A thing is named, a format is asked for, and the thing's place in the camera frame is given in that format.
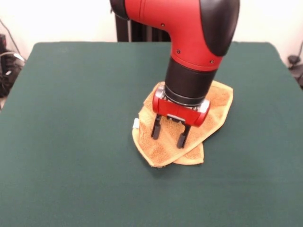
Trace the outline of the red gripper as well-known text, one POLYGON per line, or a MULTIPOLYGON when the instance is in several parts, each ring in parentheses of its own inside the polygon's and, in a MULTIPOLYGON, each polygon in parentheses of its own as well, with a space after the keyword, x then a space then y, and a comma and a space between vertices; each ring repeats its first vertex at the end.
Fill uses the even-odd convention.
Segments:
POLYGON ((196 107, 179 105, 168 100, 164 93, 164 85, 157 85, 153 93, 152 109, 157 115, 151 137, 154 140, 159 138, 161 116, 176 119, 185 123, 184 131, 180 134, 177 142, 177 148, 184 148, 191 126, 200 127, 205 121, 210 110, 210 101, 205 99, 196 107))

